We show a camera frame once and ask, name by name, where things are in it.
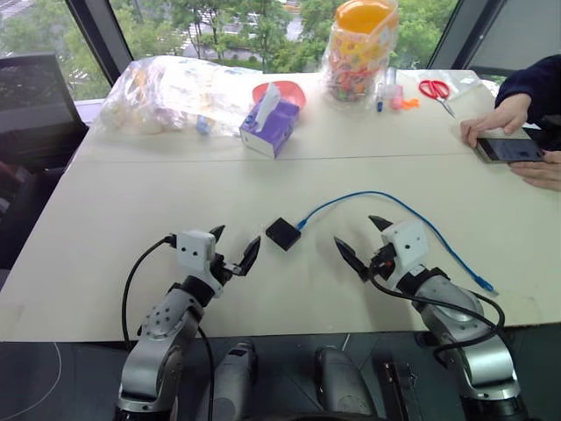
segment pink object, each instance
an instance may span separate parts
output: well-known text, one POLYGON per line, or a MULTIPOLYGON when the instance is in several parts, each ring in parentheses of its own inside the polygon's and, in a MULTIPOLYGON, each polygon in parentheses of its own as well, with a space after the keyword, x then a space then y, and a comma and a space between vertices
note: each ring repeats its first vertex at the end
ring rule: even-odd
MULTIPOLYGON (((306 96, 304 95, 304 91, 298 83, 294 83, 291 81, 277 81, 273 82, 280 91, 280 96, 282 99, 293 103, 294 105, 298 105, 300 107, 300 111, 306 105, 306 96)), ((253 88, 253 101, 258 103, 259 100, 265 95, 266 89, 269 86, 268 83, 261 83, 259 86, 253 88)))
POLYGON ((395 93, 392 97, 392 102, 390 103, 392 110, 400 110, 403 103, 403 87, 401 85, 395 85, 395 93))

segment plastic bag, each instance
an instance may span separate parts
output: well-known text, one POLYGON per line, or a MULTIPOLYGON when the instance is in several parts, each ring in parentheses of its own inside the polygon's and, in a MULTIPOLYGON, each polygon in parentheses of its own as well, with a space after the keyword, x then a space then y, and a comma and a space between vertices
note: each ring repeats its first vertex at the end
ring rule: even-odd
POLYGON ((239 135, 252 107, 235 89, 256 70, 209 61, 158 56, 133 61, 107 96, 99 118, 113 129, 155 134, 196 127, 204 134, 239 135))
POLYGON ((377 2, 386 3, 391 12, 380 22, 369 22, 370 26, 365 26, 363 16, 372 10, 369 2, 352 3, 337 9, 337 19, 323 55, 323 82, 330 95, 341 102, 359 101, 372 93, 374 78, 379 71, 383 74, 398 37, 395 0, 377 2))
POLYGON ((461 97, 482 83, 475 73, 461 75, 459 72, 451 72, 450 70, 417 70, 410 72, 410 75, 417 83, 424 80, 445 82, 450 88, 450 96, 448 97, 450 101, 461 97))

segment tissue box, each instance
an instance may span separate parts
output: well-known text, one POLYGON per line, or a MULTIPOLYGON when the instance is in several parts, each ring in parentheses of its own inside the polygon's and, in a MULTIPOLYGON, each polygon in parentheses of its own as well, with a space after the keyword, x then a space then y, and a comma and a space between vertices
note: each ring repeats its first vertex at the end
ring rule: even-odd
POLYGON ((244 123, 239 127, 244 144, 251 149, 276 158, 284 143, 288 140, 295 124, 298 122, 300 108, 289 101, 281 99, 266 119, 263 129, 257 132, 255 117, 262 101, 259 101, 244 123))

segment red scissors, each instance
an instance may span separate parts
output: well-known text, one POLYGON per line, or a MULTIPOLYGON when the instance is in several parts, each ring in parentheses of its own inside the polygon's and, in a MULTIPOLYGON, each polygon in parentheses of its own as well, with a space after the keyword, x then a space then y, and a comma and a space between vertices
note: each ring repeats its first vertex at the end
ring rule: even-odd
POLYGON ((419 90, 423 95, 436 99, 451 116, 456 118, 456 114, 454 114, 454 111, 452 111, 452 108, 450 108, 450 105, 446 102, 446 99, 450 96, 450 88, 446 83, 442 81, 421 81, 421 83, 419 83, 419 90))

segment person's hand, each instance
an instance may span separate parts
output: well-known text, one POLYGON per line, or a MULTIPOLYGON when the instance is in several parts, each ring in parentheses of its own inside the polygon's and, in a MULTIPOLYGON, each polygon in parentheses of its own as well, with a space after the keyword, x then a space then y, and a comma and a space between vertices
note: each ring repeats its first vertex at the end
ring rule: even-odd
POLYGON ((514 162, 510 170, 532 186, 561 191, 561 152, 548 152, 543 159, 545 162, 514 162))
POLYGON ((485 130, 503 128, 510 134, 522 127, 528 119, 528 108, 532 98, 526 94, 507 97, 502 103, 485 116, 460 123, 462 140, 471 147, 477 146, 477 138, 485 130))

